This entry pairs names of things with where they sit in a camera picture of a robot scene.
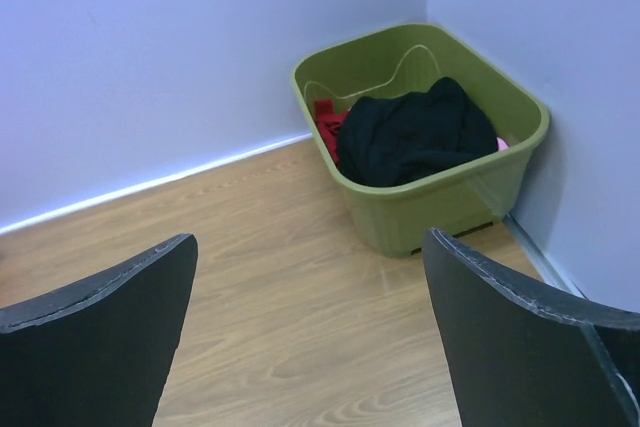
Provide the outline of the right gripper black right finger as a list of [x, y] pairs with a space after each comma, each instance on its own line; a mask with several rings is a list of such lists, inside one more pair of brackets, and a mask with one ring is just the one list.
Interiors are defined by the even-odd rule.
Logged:
[[638, 425], [638, 313], [547, 285], [436, 228], [422, 253], [462, 425]]

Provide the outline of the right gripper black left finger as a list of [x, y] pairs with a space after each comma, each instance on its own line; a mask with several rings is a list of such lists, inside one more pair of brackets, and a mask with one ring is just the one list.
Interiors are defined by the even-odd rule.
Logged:
[[150, 426], [179, 346], [192, 234], [1, 310], [4, 426]]

